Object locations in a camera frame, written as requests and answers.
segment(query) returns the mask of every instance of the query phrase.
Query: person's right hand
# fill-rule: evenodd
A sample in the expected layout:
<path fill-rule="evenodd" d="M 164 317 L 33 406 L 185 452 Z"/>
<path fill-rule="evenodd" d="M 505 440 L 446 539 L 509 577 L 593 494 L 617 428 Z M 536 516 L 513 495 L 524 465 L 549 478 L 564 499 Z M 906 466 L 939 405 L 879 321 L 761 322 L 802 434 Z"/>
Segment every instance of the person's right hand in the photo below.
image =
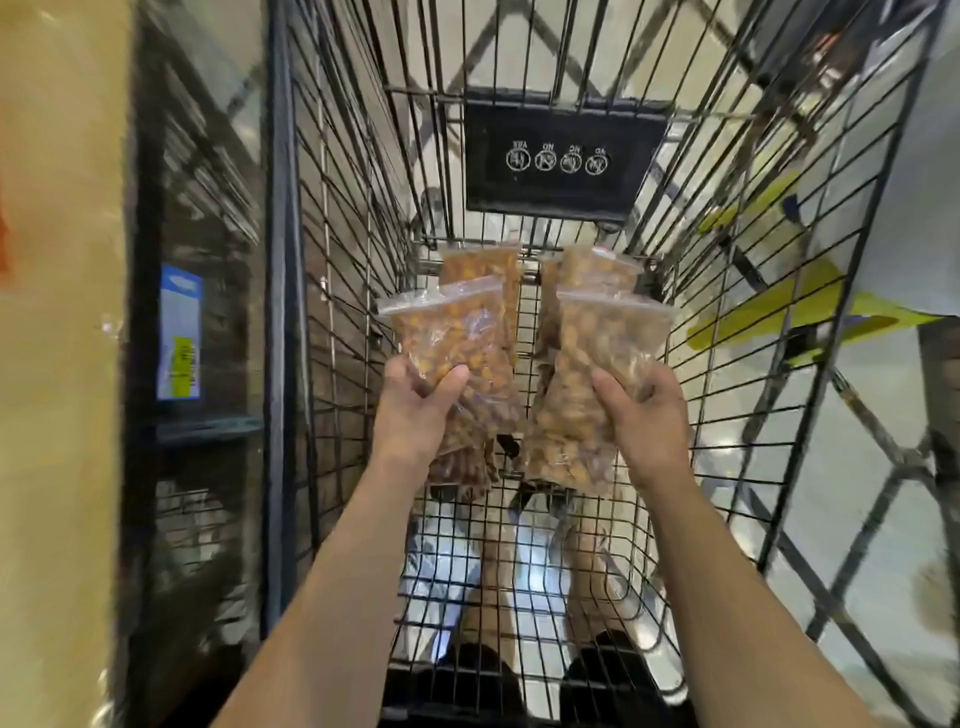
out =
<path fill-rule="evenodd" d="M 637 488 L 692 477 L 686 400 L 670 367 L 653 362 L 642 401 L 631 400 L 602 369 L 593 370 L 593 389 L 613 420 L 617 446 Z"/>

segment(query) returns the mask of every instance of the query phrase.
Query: wire cart basket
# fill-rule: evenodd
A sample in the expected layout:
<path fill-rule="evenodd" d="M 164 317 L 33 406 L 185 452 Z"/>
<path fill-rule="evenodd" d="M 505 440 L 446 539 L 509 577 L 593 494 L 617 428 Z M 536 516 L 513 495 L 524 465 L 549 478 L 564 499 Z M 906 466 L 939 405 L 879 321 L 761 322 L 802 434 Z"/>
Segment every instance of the wire cart basket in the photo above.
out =
<path fill-rule="evenodd" d="M 792 570 L 813 594 L 818 640 L 876 525 L 824 584 L 784 518 L 829 387 L 888 438 L 834 363 L 845 342 L 910 324 L 865 311 L 853 280 L 946 13 L 945 0 L 272 3 L 265 629 L 366 463 L 395 350 L 375 300 L 431 285 L 445 247 L 513 240 L 528 407 L 539 256 L 593 245 L 645 261 L 644 290 L 682 312 L 664 356 L 689 401 L 695 473 L 757 569 Z M 721 441 L 732 424 L 738 439 Z M 585 497 L 524 482 L 515 448 L 500 438 L 498 483 L 479 499 L 418 500 L 391 673 L 479 669 L 443 657 L 488 564 L 484 539 L 509 532 L 516 625 L 487 629 L 511 638 L 529 721 L 569 722 L 564 543 L 588 523 L 602 537 L 596 598 L 618 605 L 664 701 L 682 704 L 657 544 L 625 468 L 612 497 Z M 899 477 L 926 482 L 927 449 L 907 450 Z M 930 724 L 855 624 L 835 623 L 907 717 Z M 584 685 L 612 690 L 609 677 Z M 419 714 L 454 712 L 400 691 L 383 717 Z M 479 694 L 457 715 L 495 720 Z"/>

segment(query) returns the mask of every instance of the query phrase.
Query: black plastic panel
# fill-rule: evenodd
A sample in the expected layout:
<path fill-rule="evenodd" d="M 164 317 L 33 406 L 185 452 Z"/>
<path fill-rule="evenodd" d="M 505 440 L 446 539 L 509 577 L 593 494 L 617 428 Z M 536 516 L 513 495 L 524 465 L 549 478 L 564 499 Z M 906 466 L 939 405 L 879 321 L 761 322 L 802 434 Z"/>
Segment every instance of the black plastic panel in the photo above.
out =
<path fill-rule="evenodd" d="M 471 88 L 467 208 L 623 224 L 666 132 L 668 104 Z"/>

